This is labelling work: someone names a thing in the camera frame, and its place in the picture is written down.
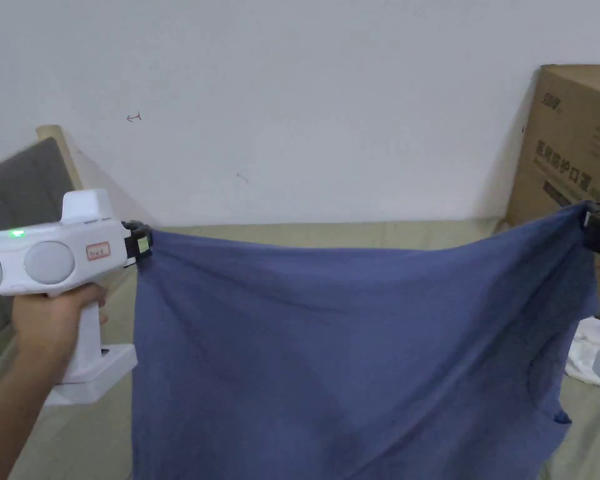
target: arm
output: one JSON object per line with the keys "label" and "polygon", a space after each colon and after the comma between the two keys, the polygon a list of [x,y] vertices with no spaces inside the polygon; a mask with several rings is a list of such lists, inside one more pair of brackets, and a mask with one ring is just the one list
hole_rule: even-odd
{"label": "arm", "polygon": [[76,347],[83,306],[94,301],[102,306],[104,295],[102,287],[90,284],[56,298],[14,298],[17,356],[0,381],[0,480],[9,476],[46,396],[64,375]]}

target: hand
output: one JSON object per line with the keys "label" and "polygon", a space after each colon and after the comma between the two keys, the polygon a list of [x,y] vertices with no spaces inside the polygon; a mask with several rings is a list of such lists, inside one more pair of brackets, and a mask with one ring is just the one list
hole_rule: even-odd
{"label": "hand", "polygon": [[[87,284],[54,298],[42,294],[13,299],[17,359],[59,381],[76,348],[80,314],[84,306],[105,303],[106,290]],[[101,314],[101,323],[107,321]]]}

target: beige bedsheet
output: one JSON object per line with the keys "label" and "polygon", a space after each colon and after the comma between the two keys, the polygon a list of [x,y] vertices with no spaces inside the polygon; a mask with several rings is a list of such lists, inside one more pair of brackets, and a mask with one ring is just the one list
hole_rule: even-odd
{"label": "beige bedsheet", "polygon": [[[437,249],[489,236],[496,220],[201,226],[179,233],[289,246],[370,246]],[[135,274],[110,295],[111,318],[103,341],[133,336]],[[13,355],[11,332],[0,336],[0,373]],[[542,473],[543,479],[600,480],[600,388],[565,380],[562,401],[574,420],[566,442]],[[131,376],[89,406],[45,409],[11,480],[123,480],[131,473]]]}

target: white cloth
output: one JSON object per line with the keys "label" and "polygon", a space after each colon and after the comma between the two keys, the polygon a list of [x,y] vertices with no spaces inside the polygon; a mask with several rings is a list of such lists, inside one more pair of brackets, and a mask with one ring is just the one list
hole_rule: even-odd
{"label": "white cloth", "polygon": [[600,351],[600,320],[588,317],[577,325],[569,348],[565,371],[567,375],[585,383],[600,385],[600,377],[593,373],[593,362]]}

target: cardboard box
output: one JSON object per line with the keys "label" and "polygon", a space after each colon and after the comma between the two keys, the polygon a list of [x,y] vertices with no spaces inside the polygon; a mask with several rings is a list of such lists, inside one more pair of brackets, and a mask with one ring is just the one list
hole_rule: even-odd
{"label": "cardboard box", "polygon": [[600,202],[600,65],[543,66],[524,133],[509,224]]}

